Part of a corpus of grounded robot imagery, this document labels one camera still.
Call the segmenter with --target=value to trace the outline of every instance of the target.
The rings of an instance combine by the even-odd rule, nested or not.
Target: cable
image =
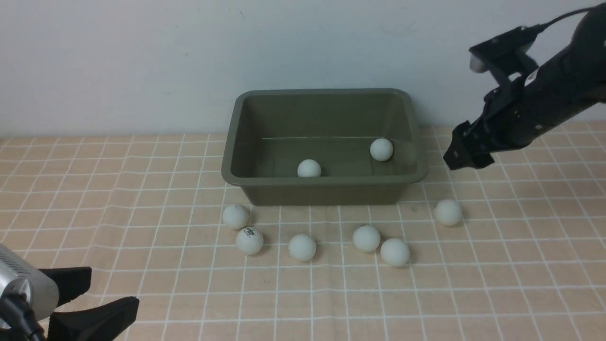
[[[568,12],[568,13],[566,13],[566,14],[563,14],[563,15],[561,15],[561,16],[558,16],[558,17],[557,17],[557,18],[555,18],[554,20],[552,20],[552,21],[550,21],[550,22],[547,22],[547,23],[545,23],[545,24],[542,24],[541,26],[543,26],[543,29],[546,29],[547,27],[549,27],[549,26],[551,26],[551,25],[555,24],[556,22],[558,22],[558,21],[560,21],[560,20],[566,19],[566,18],[567,18],[567,17],[569,17],[569,16],[573,16],[573,15],[577,15],[577,14],[580,14],[580,13],[589,12],[590,10],[593,10],[593,9],[594,9],[594,7],[580,8],[580,9],[578,9],[578,10],[575,10],[575,11],[572,11],[572,12]]]
[[[0,299],[0,318],[11,329],[19,331],[30,341],[46,341],[44,329],[27,302],[19,295],[9,294]]]

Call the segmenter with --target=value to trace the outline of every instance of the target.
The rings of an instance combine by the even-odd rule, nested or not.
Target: table surface
[[[441,160],[389,206],[251,207],[220,173],[225,134],[0,140],[0,240],[33,265],[91,266],[80,310],[141,300],[120,340],[606,339],[606,122],[569,123],[480,171]],[[437,200],[465,220],[443,227]],[[265,246],[245,257],[221,224],[251,209]],[[371,224],[411,265],[354,249]],[[308,233],[312,262],[288,256]]]

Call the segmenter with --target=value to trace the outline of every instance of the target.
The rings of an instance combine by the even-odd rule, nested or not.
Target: plastic bin
[[[394,152],[379,162],[371,143]],[[314,159],[316,178],[297,167]],[[396,89],[260,90],[235,103],[221,173],[253,205],[393,204],[427,174],[410,97]]]

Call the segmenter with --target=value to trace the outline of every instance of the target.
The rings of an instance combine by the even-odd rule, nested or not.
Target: white grid line
[[[404,231],[404,222],[402,221],[402,209],[401,209],[400,205],[397,205],[397,206],[398,206],[398,217],[400,218],[400,229],[402,230],[402,236],[404,238],[404,242],[406,244],[409,244],[409,242],[406,238],[406,233]],[[415,293],[415,300],[416,300],[416,304],[417,304],[417,309],[419,311],[419,318],[421,320],[421,331],[423,332],[423,340],[427,341],[427,331],[425,328],[425,315],[423,314],[423,311],[421,310],[421,299],[419,298],[419,288],[417,288],[417,286],[416,286],[415,272],[411,269],[413,257],[414,257],[414,255],[411,255],[411,259],[408,261],[410,279],[413,283],[413,289],[411,289],[411,291],[413,291]]]
[[[207,143],[205,144],[204,148],[205,148],[204,149],[204,155],[206,155],[206,152],[208,151],[208,140],[207,140]],[[201,169],[204,168],[204,161],[205,160],[206,160],[205,158],[202,159],[202,165],[200,167]],[[202,173],[200,173],[198,175],[198,187],[200,187],[200,181],[201,181],[201,179],[202,179]],[[194,195],[193,195],[193,202],[194,203],[196,202],[196,198],[197,197],[198,197],[198,192],[196,191],[194,193]],[[168,201],[168,193],[166,193],[165,204],[166,204],[166,201]],[[164,323],[164,329],[162,330],[162,340],[164,340],[164,338],[166,336],[166,329],[168,327],[168,320],[169,320],[169,317],[170,317],[170,310],[171,310],[171,308],[173,306],[173,298],[175,296],[175,290],[177,288],[177,282],[179,280],[179,274],[181,273],[181,265],[183,263],[183,256],[185,255],[185,249],[187,247],[187,237],[189,236],[189,231],[190,231],[190,226],[191,226],[191,220],[192,219],[193,219],[193,210],[191,211],[190,218],[189,218],[189,223],[187,225],[187,229],[185,230],[185,239],[183,239],[183,245],[181,246],[181,249],[182,249],[181,250],[181,256],[179,258],[179,265],[177,267],[177,273],[175,275],[175,282],[173,284],[173,290],[172,290],[172,293],[171,293],[171,296],[170,296],[170,301],[168,302],[168,308],[167,308],[167,312],[166,312],[166,322]]]
[[[456,194],[455,186],[453,185],[452,177],[450,176],[449,172],[447,172],[447,175],[448,175],[448,180],[449,180],[450,185],[451,185],[450,187],[453,190],[454,199],[456,201],[459,201],[459,199],[457,197],[457,194]],[[461,223],[463,224],[463,228],[465,229],[465,233],[467,234],[467,238],[469,240],[471,240],[471,234],[469,233],[469,228],[467,227],[467,222],[465,221],[465,217],[464,216],[462,218],[462,222]],[[488,292],[488,285],[486,284],[486,278],[484,278],[484,272],[482,271],[482,267],[479,264],[480,263],[480,259],[478,258],[478,254],[476,253],[476,248],[474,247],[474,244],[473,243],[470,243],[470,244],[471,244],[471,251],[473,253],[473,258],[476,260],[476,264],[478,265],[478,273],[480,273],[480,278],[482,279],[482,284],[484,284],[486,296],[488,297],[488,303],[490,304],[490,309],[493,312],[494,323],[495,323],[495,325],[497,327],[497,330],[499,331],[499,336],[501,337],[501,341],[505,341],[505,337],[504,337],[503,332],[501,330],[501,325],[499,324],[499,319],[497,319],[497,317],[496,317],[496,310],[494,308],[494,303],[493,303],[492,297],[490,297],[490,293]],[[457,302],[456,302],[456,300],[454,298],[454,294],[453,294],[453,303],[455,305],[457,305]]]
[[[373,216],[370,211],[370,205],[366,206],[366,210],[368,211],[368,223],[370,224],[370,226],[372,226],[373,225]],[[377,285],[379,286],[379,299],[381,300],[381,311],[383,312],[383,316],[385,317],[387,314],[385,313],[385,300],[383,299],[383,290],[381,288],[381,275],[379,273],[379,261],[377,260],[377,250],[373,251],[373,258],[375,260],[375,272],[376,272],[376,276],[377,276]],[[389,340],[389,331],[387,330],[387,319],[385,319],[385,318],[383,318],[383,329],[385,330],[385,340]]]
[[[282,237],[282,206],[278,209],[278,243],[280,242],[280,238]],[[275,298],[275,311],[273,315],[273,341],[277,341],[278,337],[278,291],[280,288],[280,249],[278,246],[278,259],[276,262],[276,298]]]
[[[349,305],[347,302],[347,277],[345,276],[345,251],[343,248],[343,242],[345,241],[343,238],[343,224],[341,222],[341,206],[337,206],[337,212],[339,214],[339,236],[341,238],[341,265],[343,266],[341,271],[342,271],[342,275],[343,275],[343,289],[344,289],[344,293],[343,295],[345,296],[345,316],[346,316],[346,324],[347,324],[347,341],[351,341],[351,332],[350,332],[350,324],[349,324],[349,320],[350,320],[350,316],[349,316]]]
[[[225,184],[225,186],[223,187],[223,199],[221,201],[221,205],[225,205],[225,195],[227,193],[227,183]],[[221,224],[221,214],[219,214],[219,221],[217,222],[218,225]],[[212,279],[213,279],[213,268],[215,267],[215,260],[217,258],[217,244],[219,244],[219,236],[221,234],[221,228],[217,228],[217,236],[215,237],[215,247],[213,249],[213,261],[211,263],[211,268],[209,270],[209,274],[208,274],[208,286],[206,288],[206,292],[210,292],[210,286],[212,284]],[[200,326],[200,334],[198,334],[198,340],[202,340],[202,333],[204,332],[204,324],[206,323],[206,310],[207,310],[207,305],[208,305],[208,295],[206,295],[204,297],[204,310],[202,312],[202,324]]]

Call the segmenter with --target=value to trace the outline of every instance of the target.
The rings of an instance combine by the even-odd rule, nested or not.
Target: ball inside bin
[[[299,163],[297,167],[297,175],[299,178],[314,178],[322,174],[322,168],[316,160],[307,159]]]
[[[387,161],[393,155],[393,145],[386,138],[378,138],[370,145],[370,155],[377,161]]]

